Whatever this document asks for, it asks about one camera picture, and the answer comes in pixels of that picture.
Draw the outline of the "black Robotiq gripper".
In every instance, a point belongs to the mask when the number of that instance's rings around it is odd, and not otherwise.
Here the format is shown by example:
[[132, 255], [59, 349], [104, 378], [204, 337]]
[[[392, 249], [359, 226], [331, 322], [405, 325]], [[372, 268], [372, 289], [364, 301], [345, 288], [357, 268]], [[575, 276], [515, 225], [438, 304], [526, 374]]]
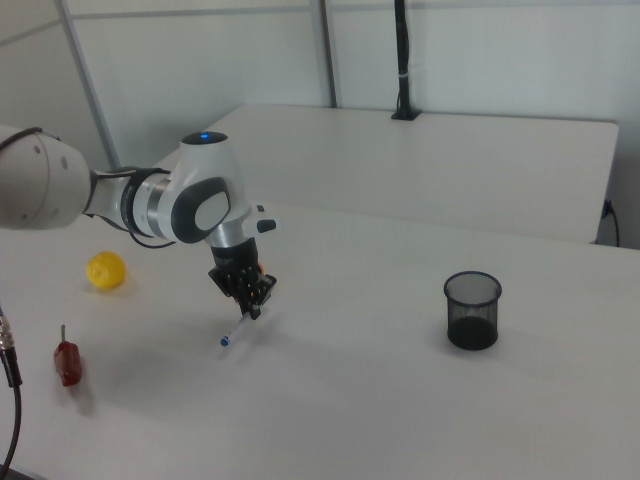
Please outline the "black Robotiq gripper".
[[[259, 263], [256, 240], [250, 238], [232, 247], [211, 247], [214, 268], [209, 277], [228, 298], [240, 307], [242, 315], [249, 314], [252, 320], [261, 315], [261, 308], [269, 300], [277, 278], [265, 274]], [[245, 280], [240, 274], [249, 272]]]

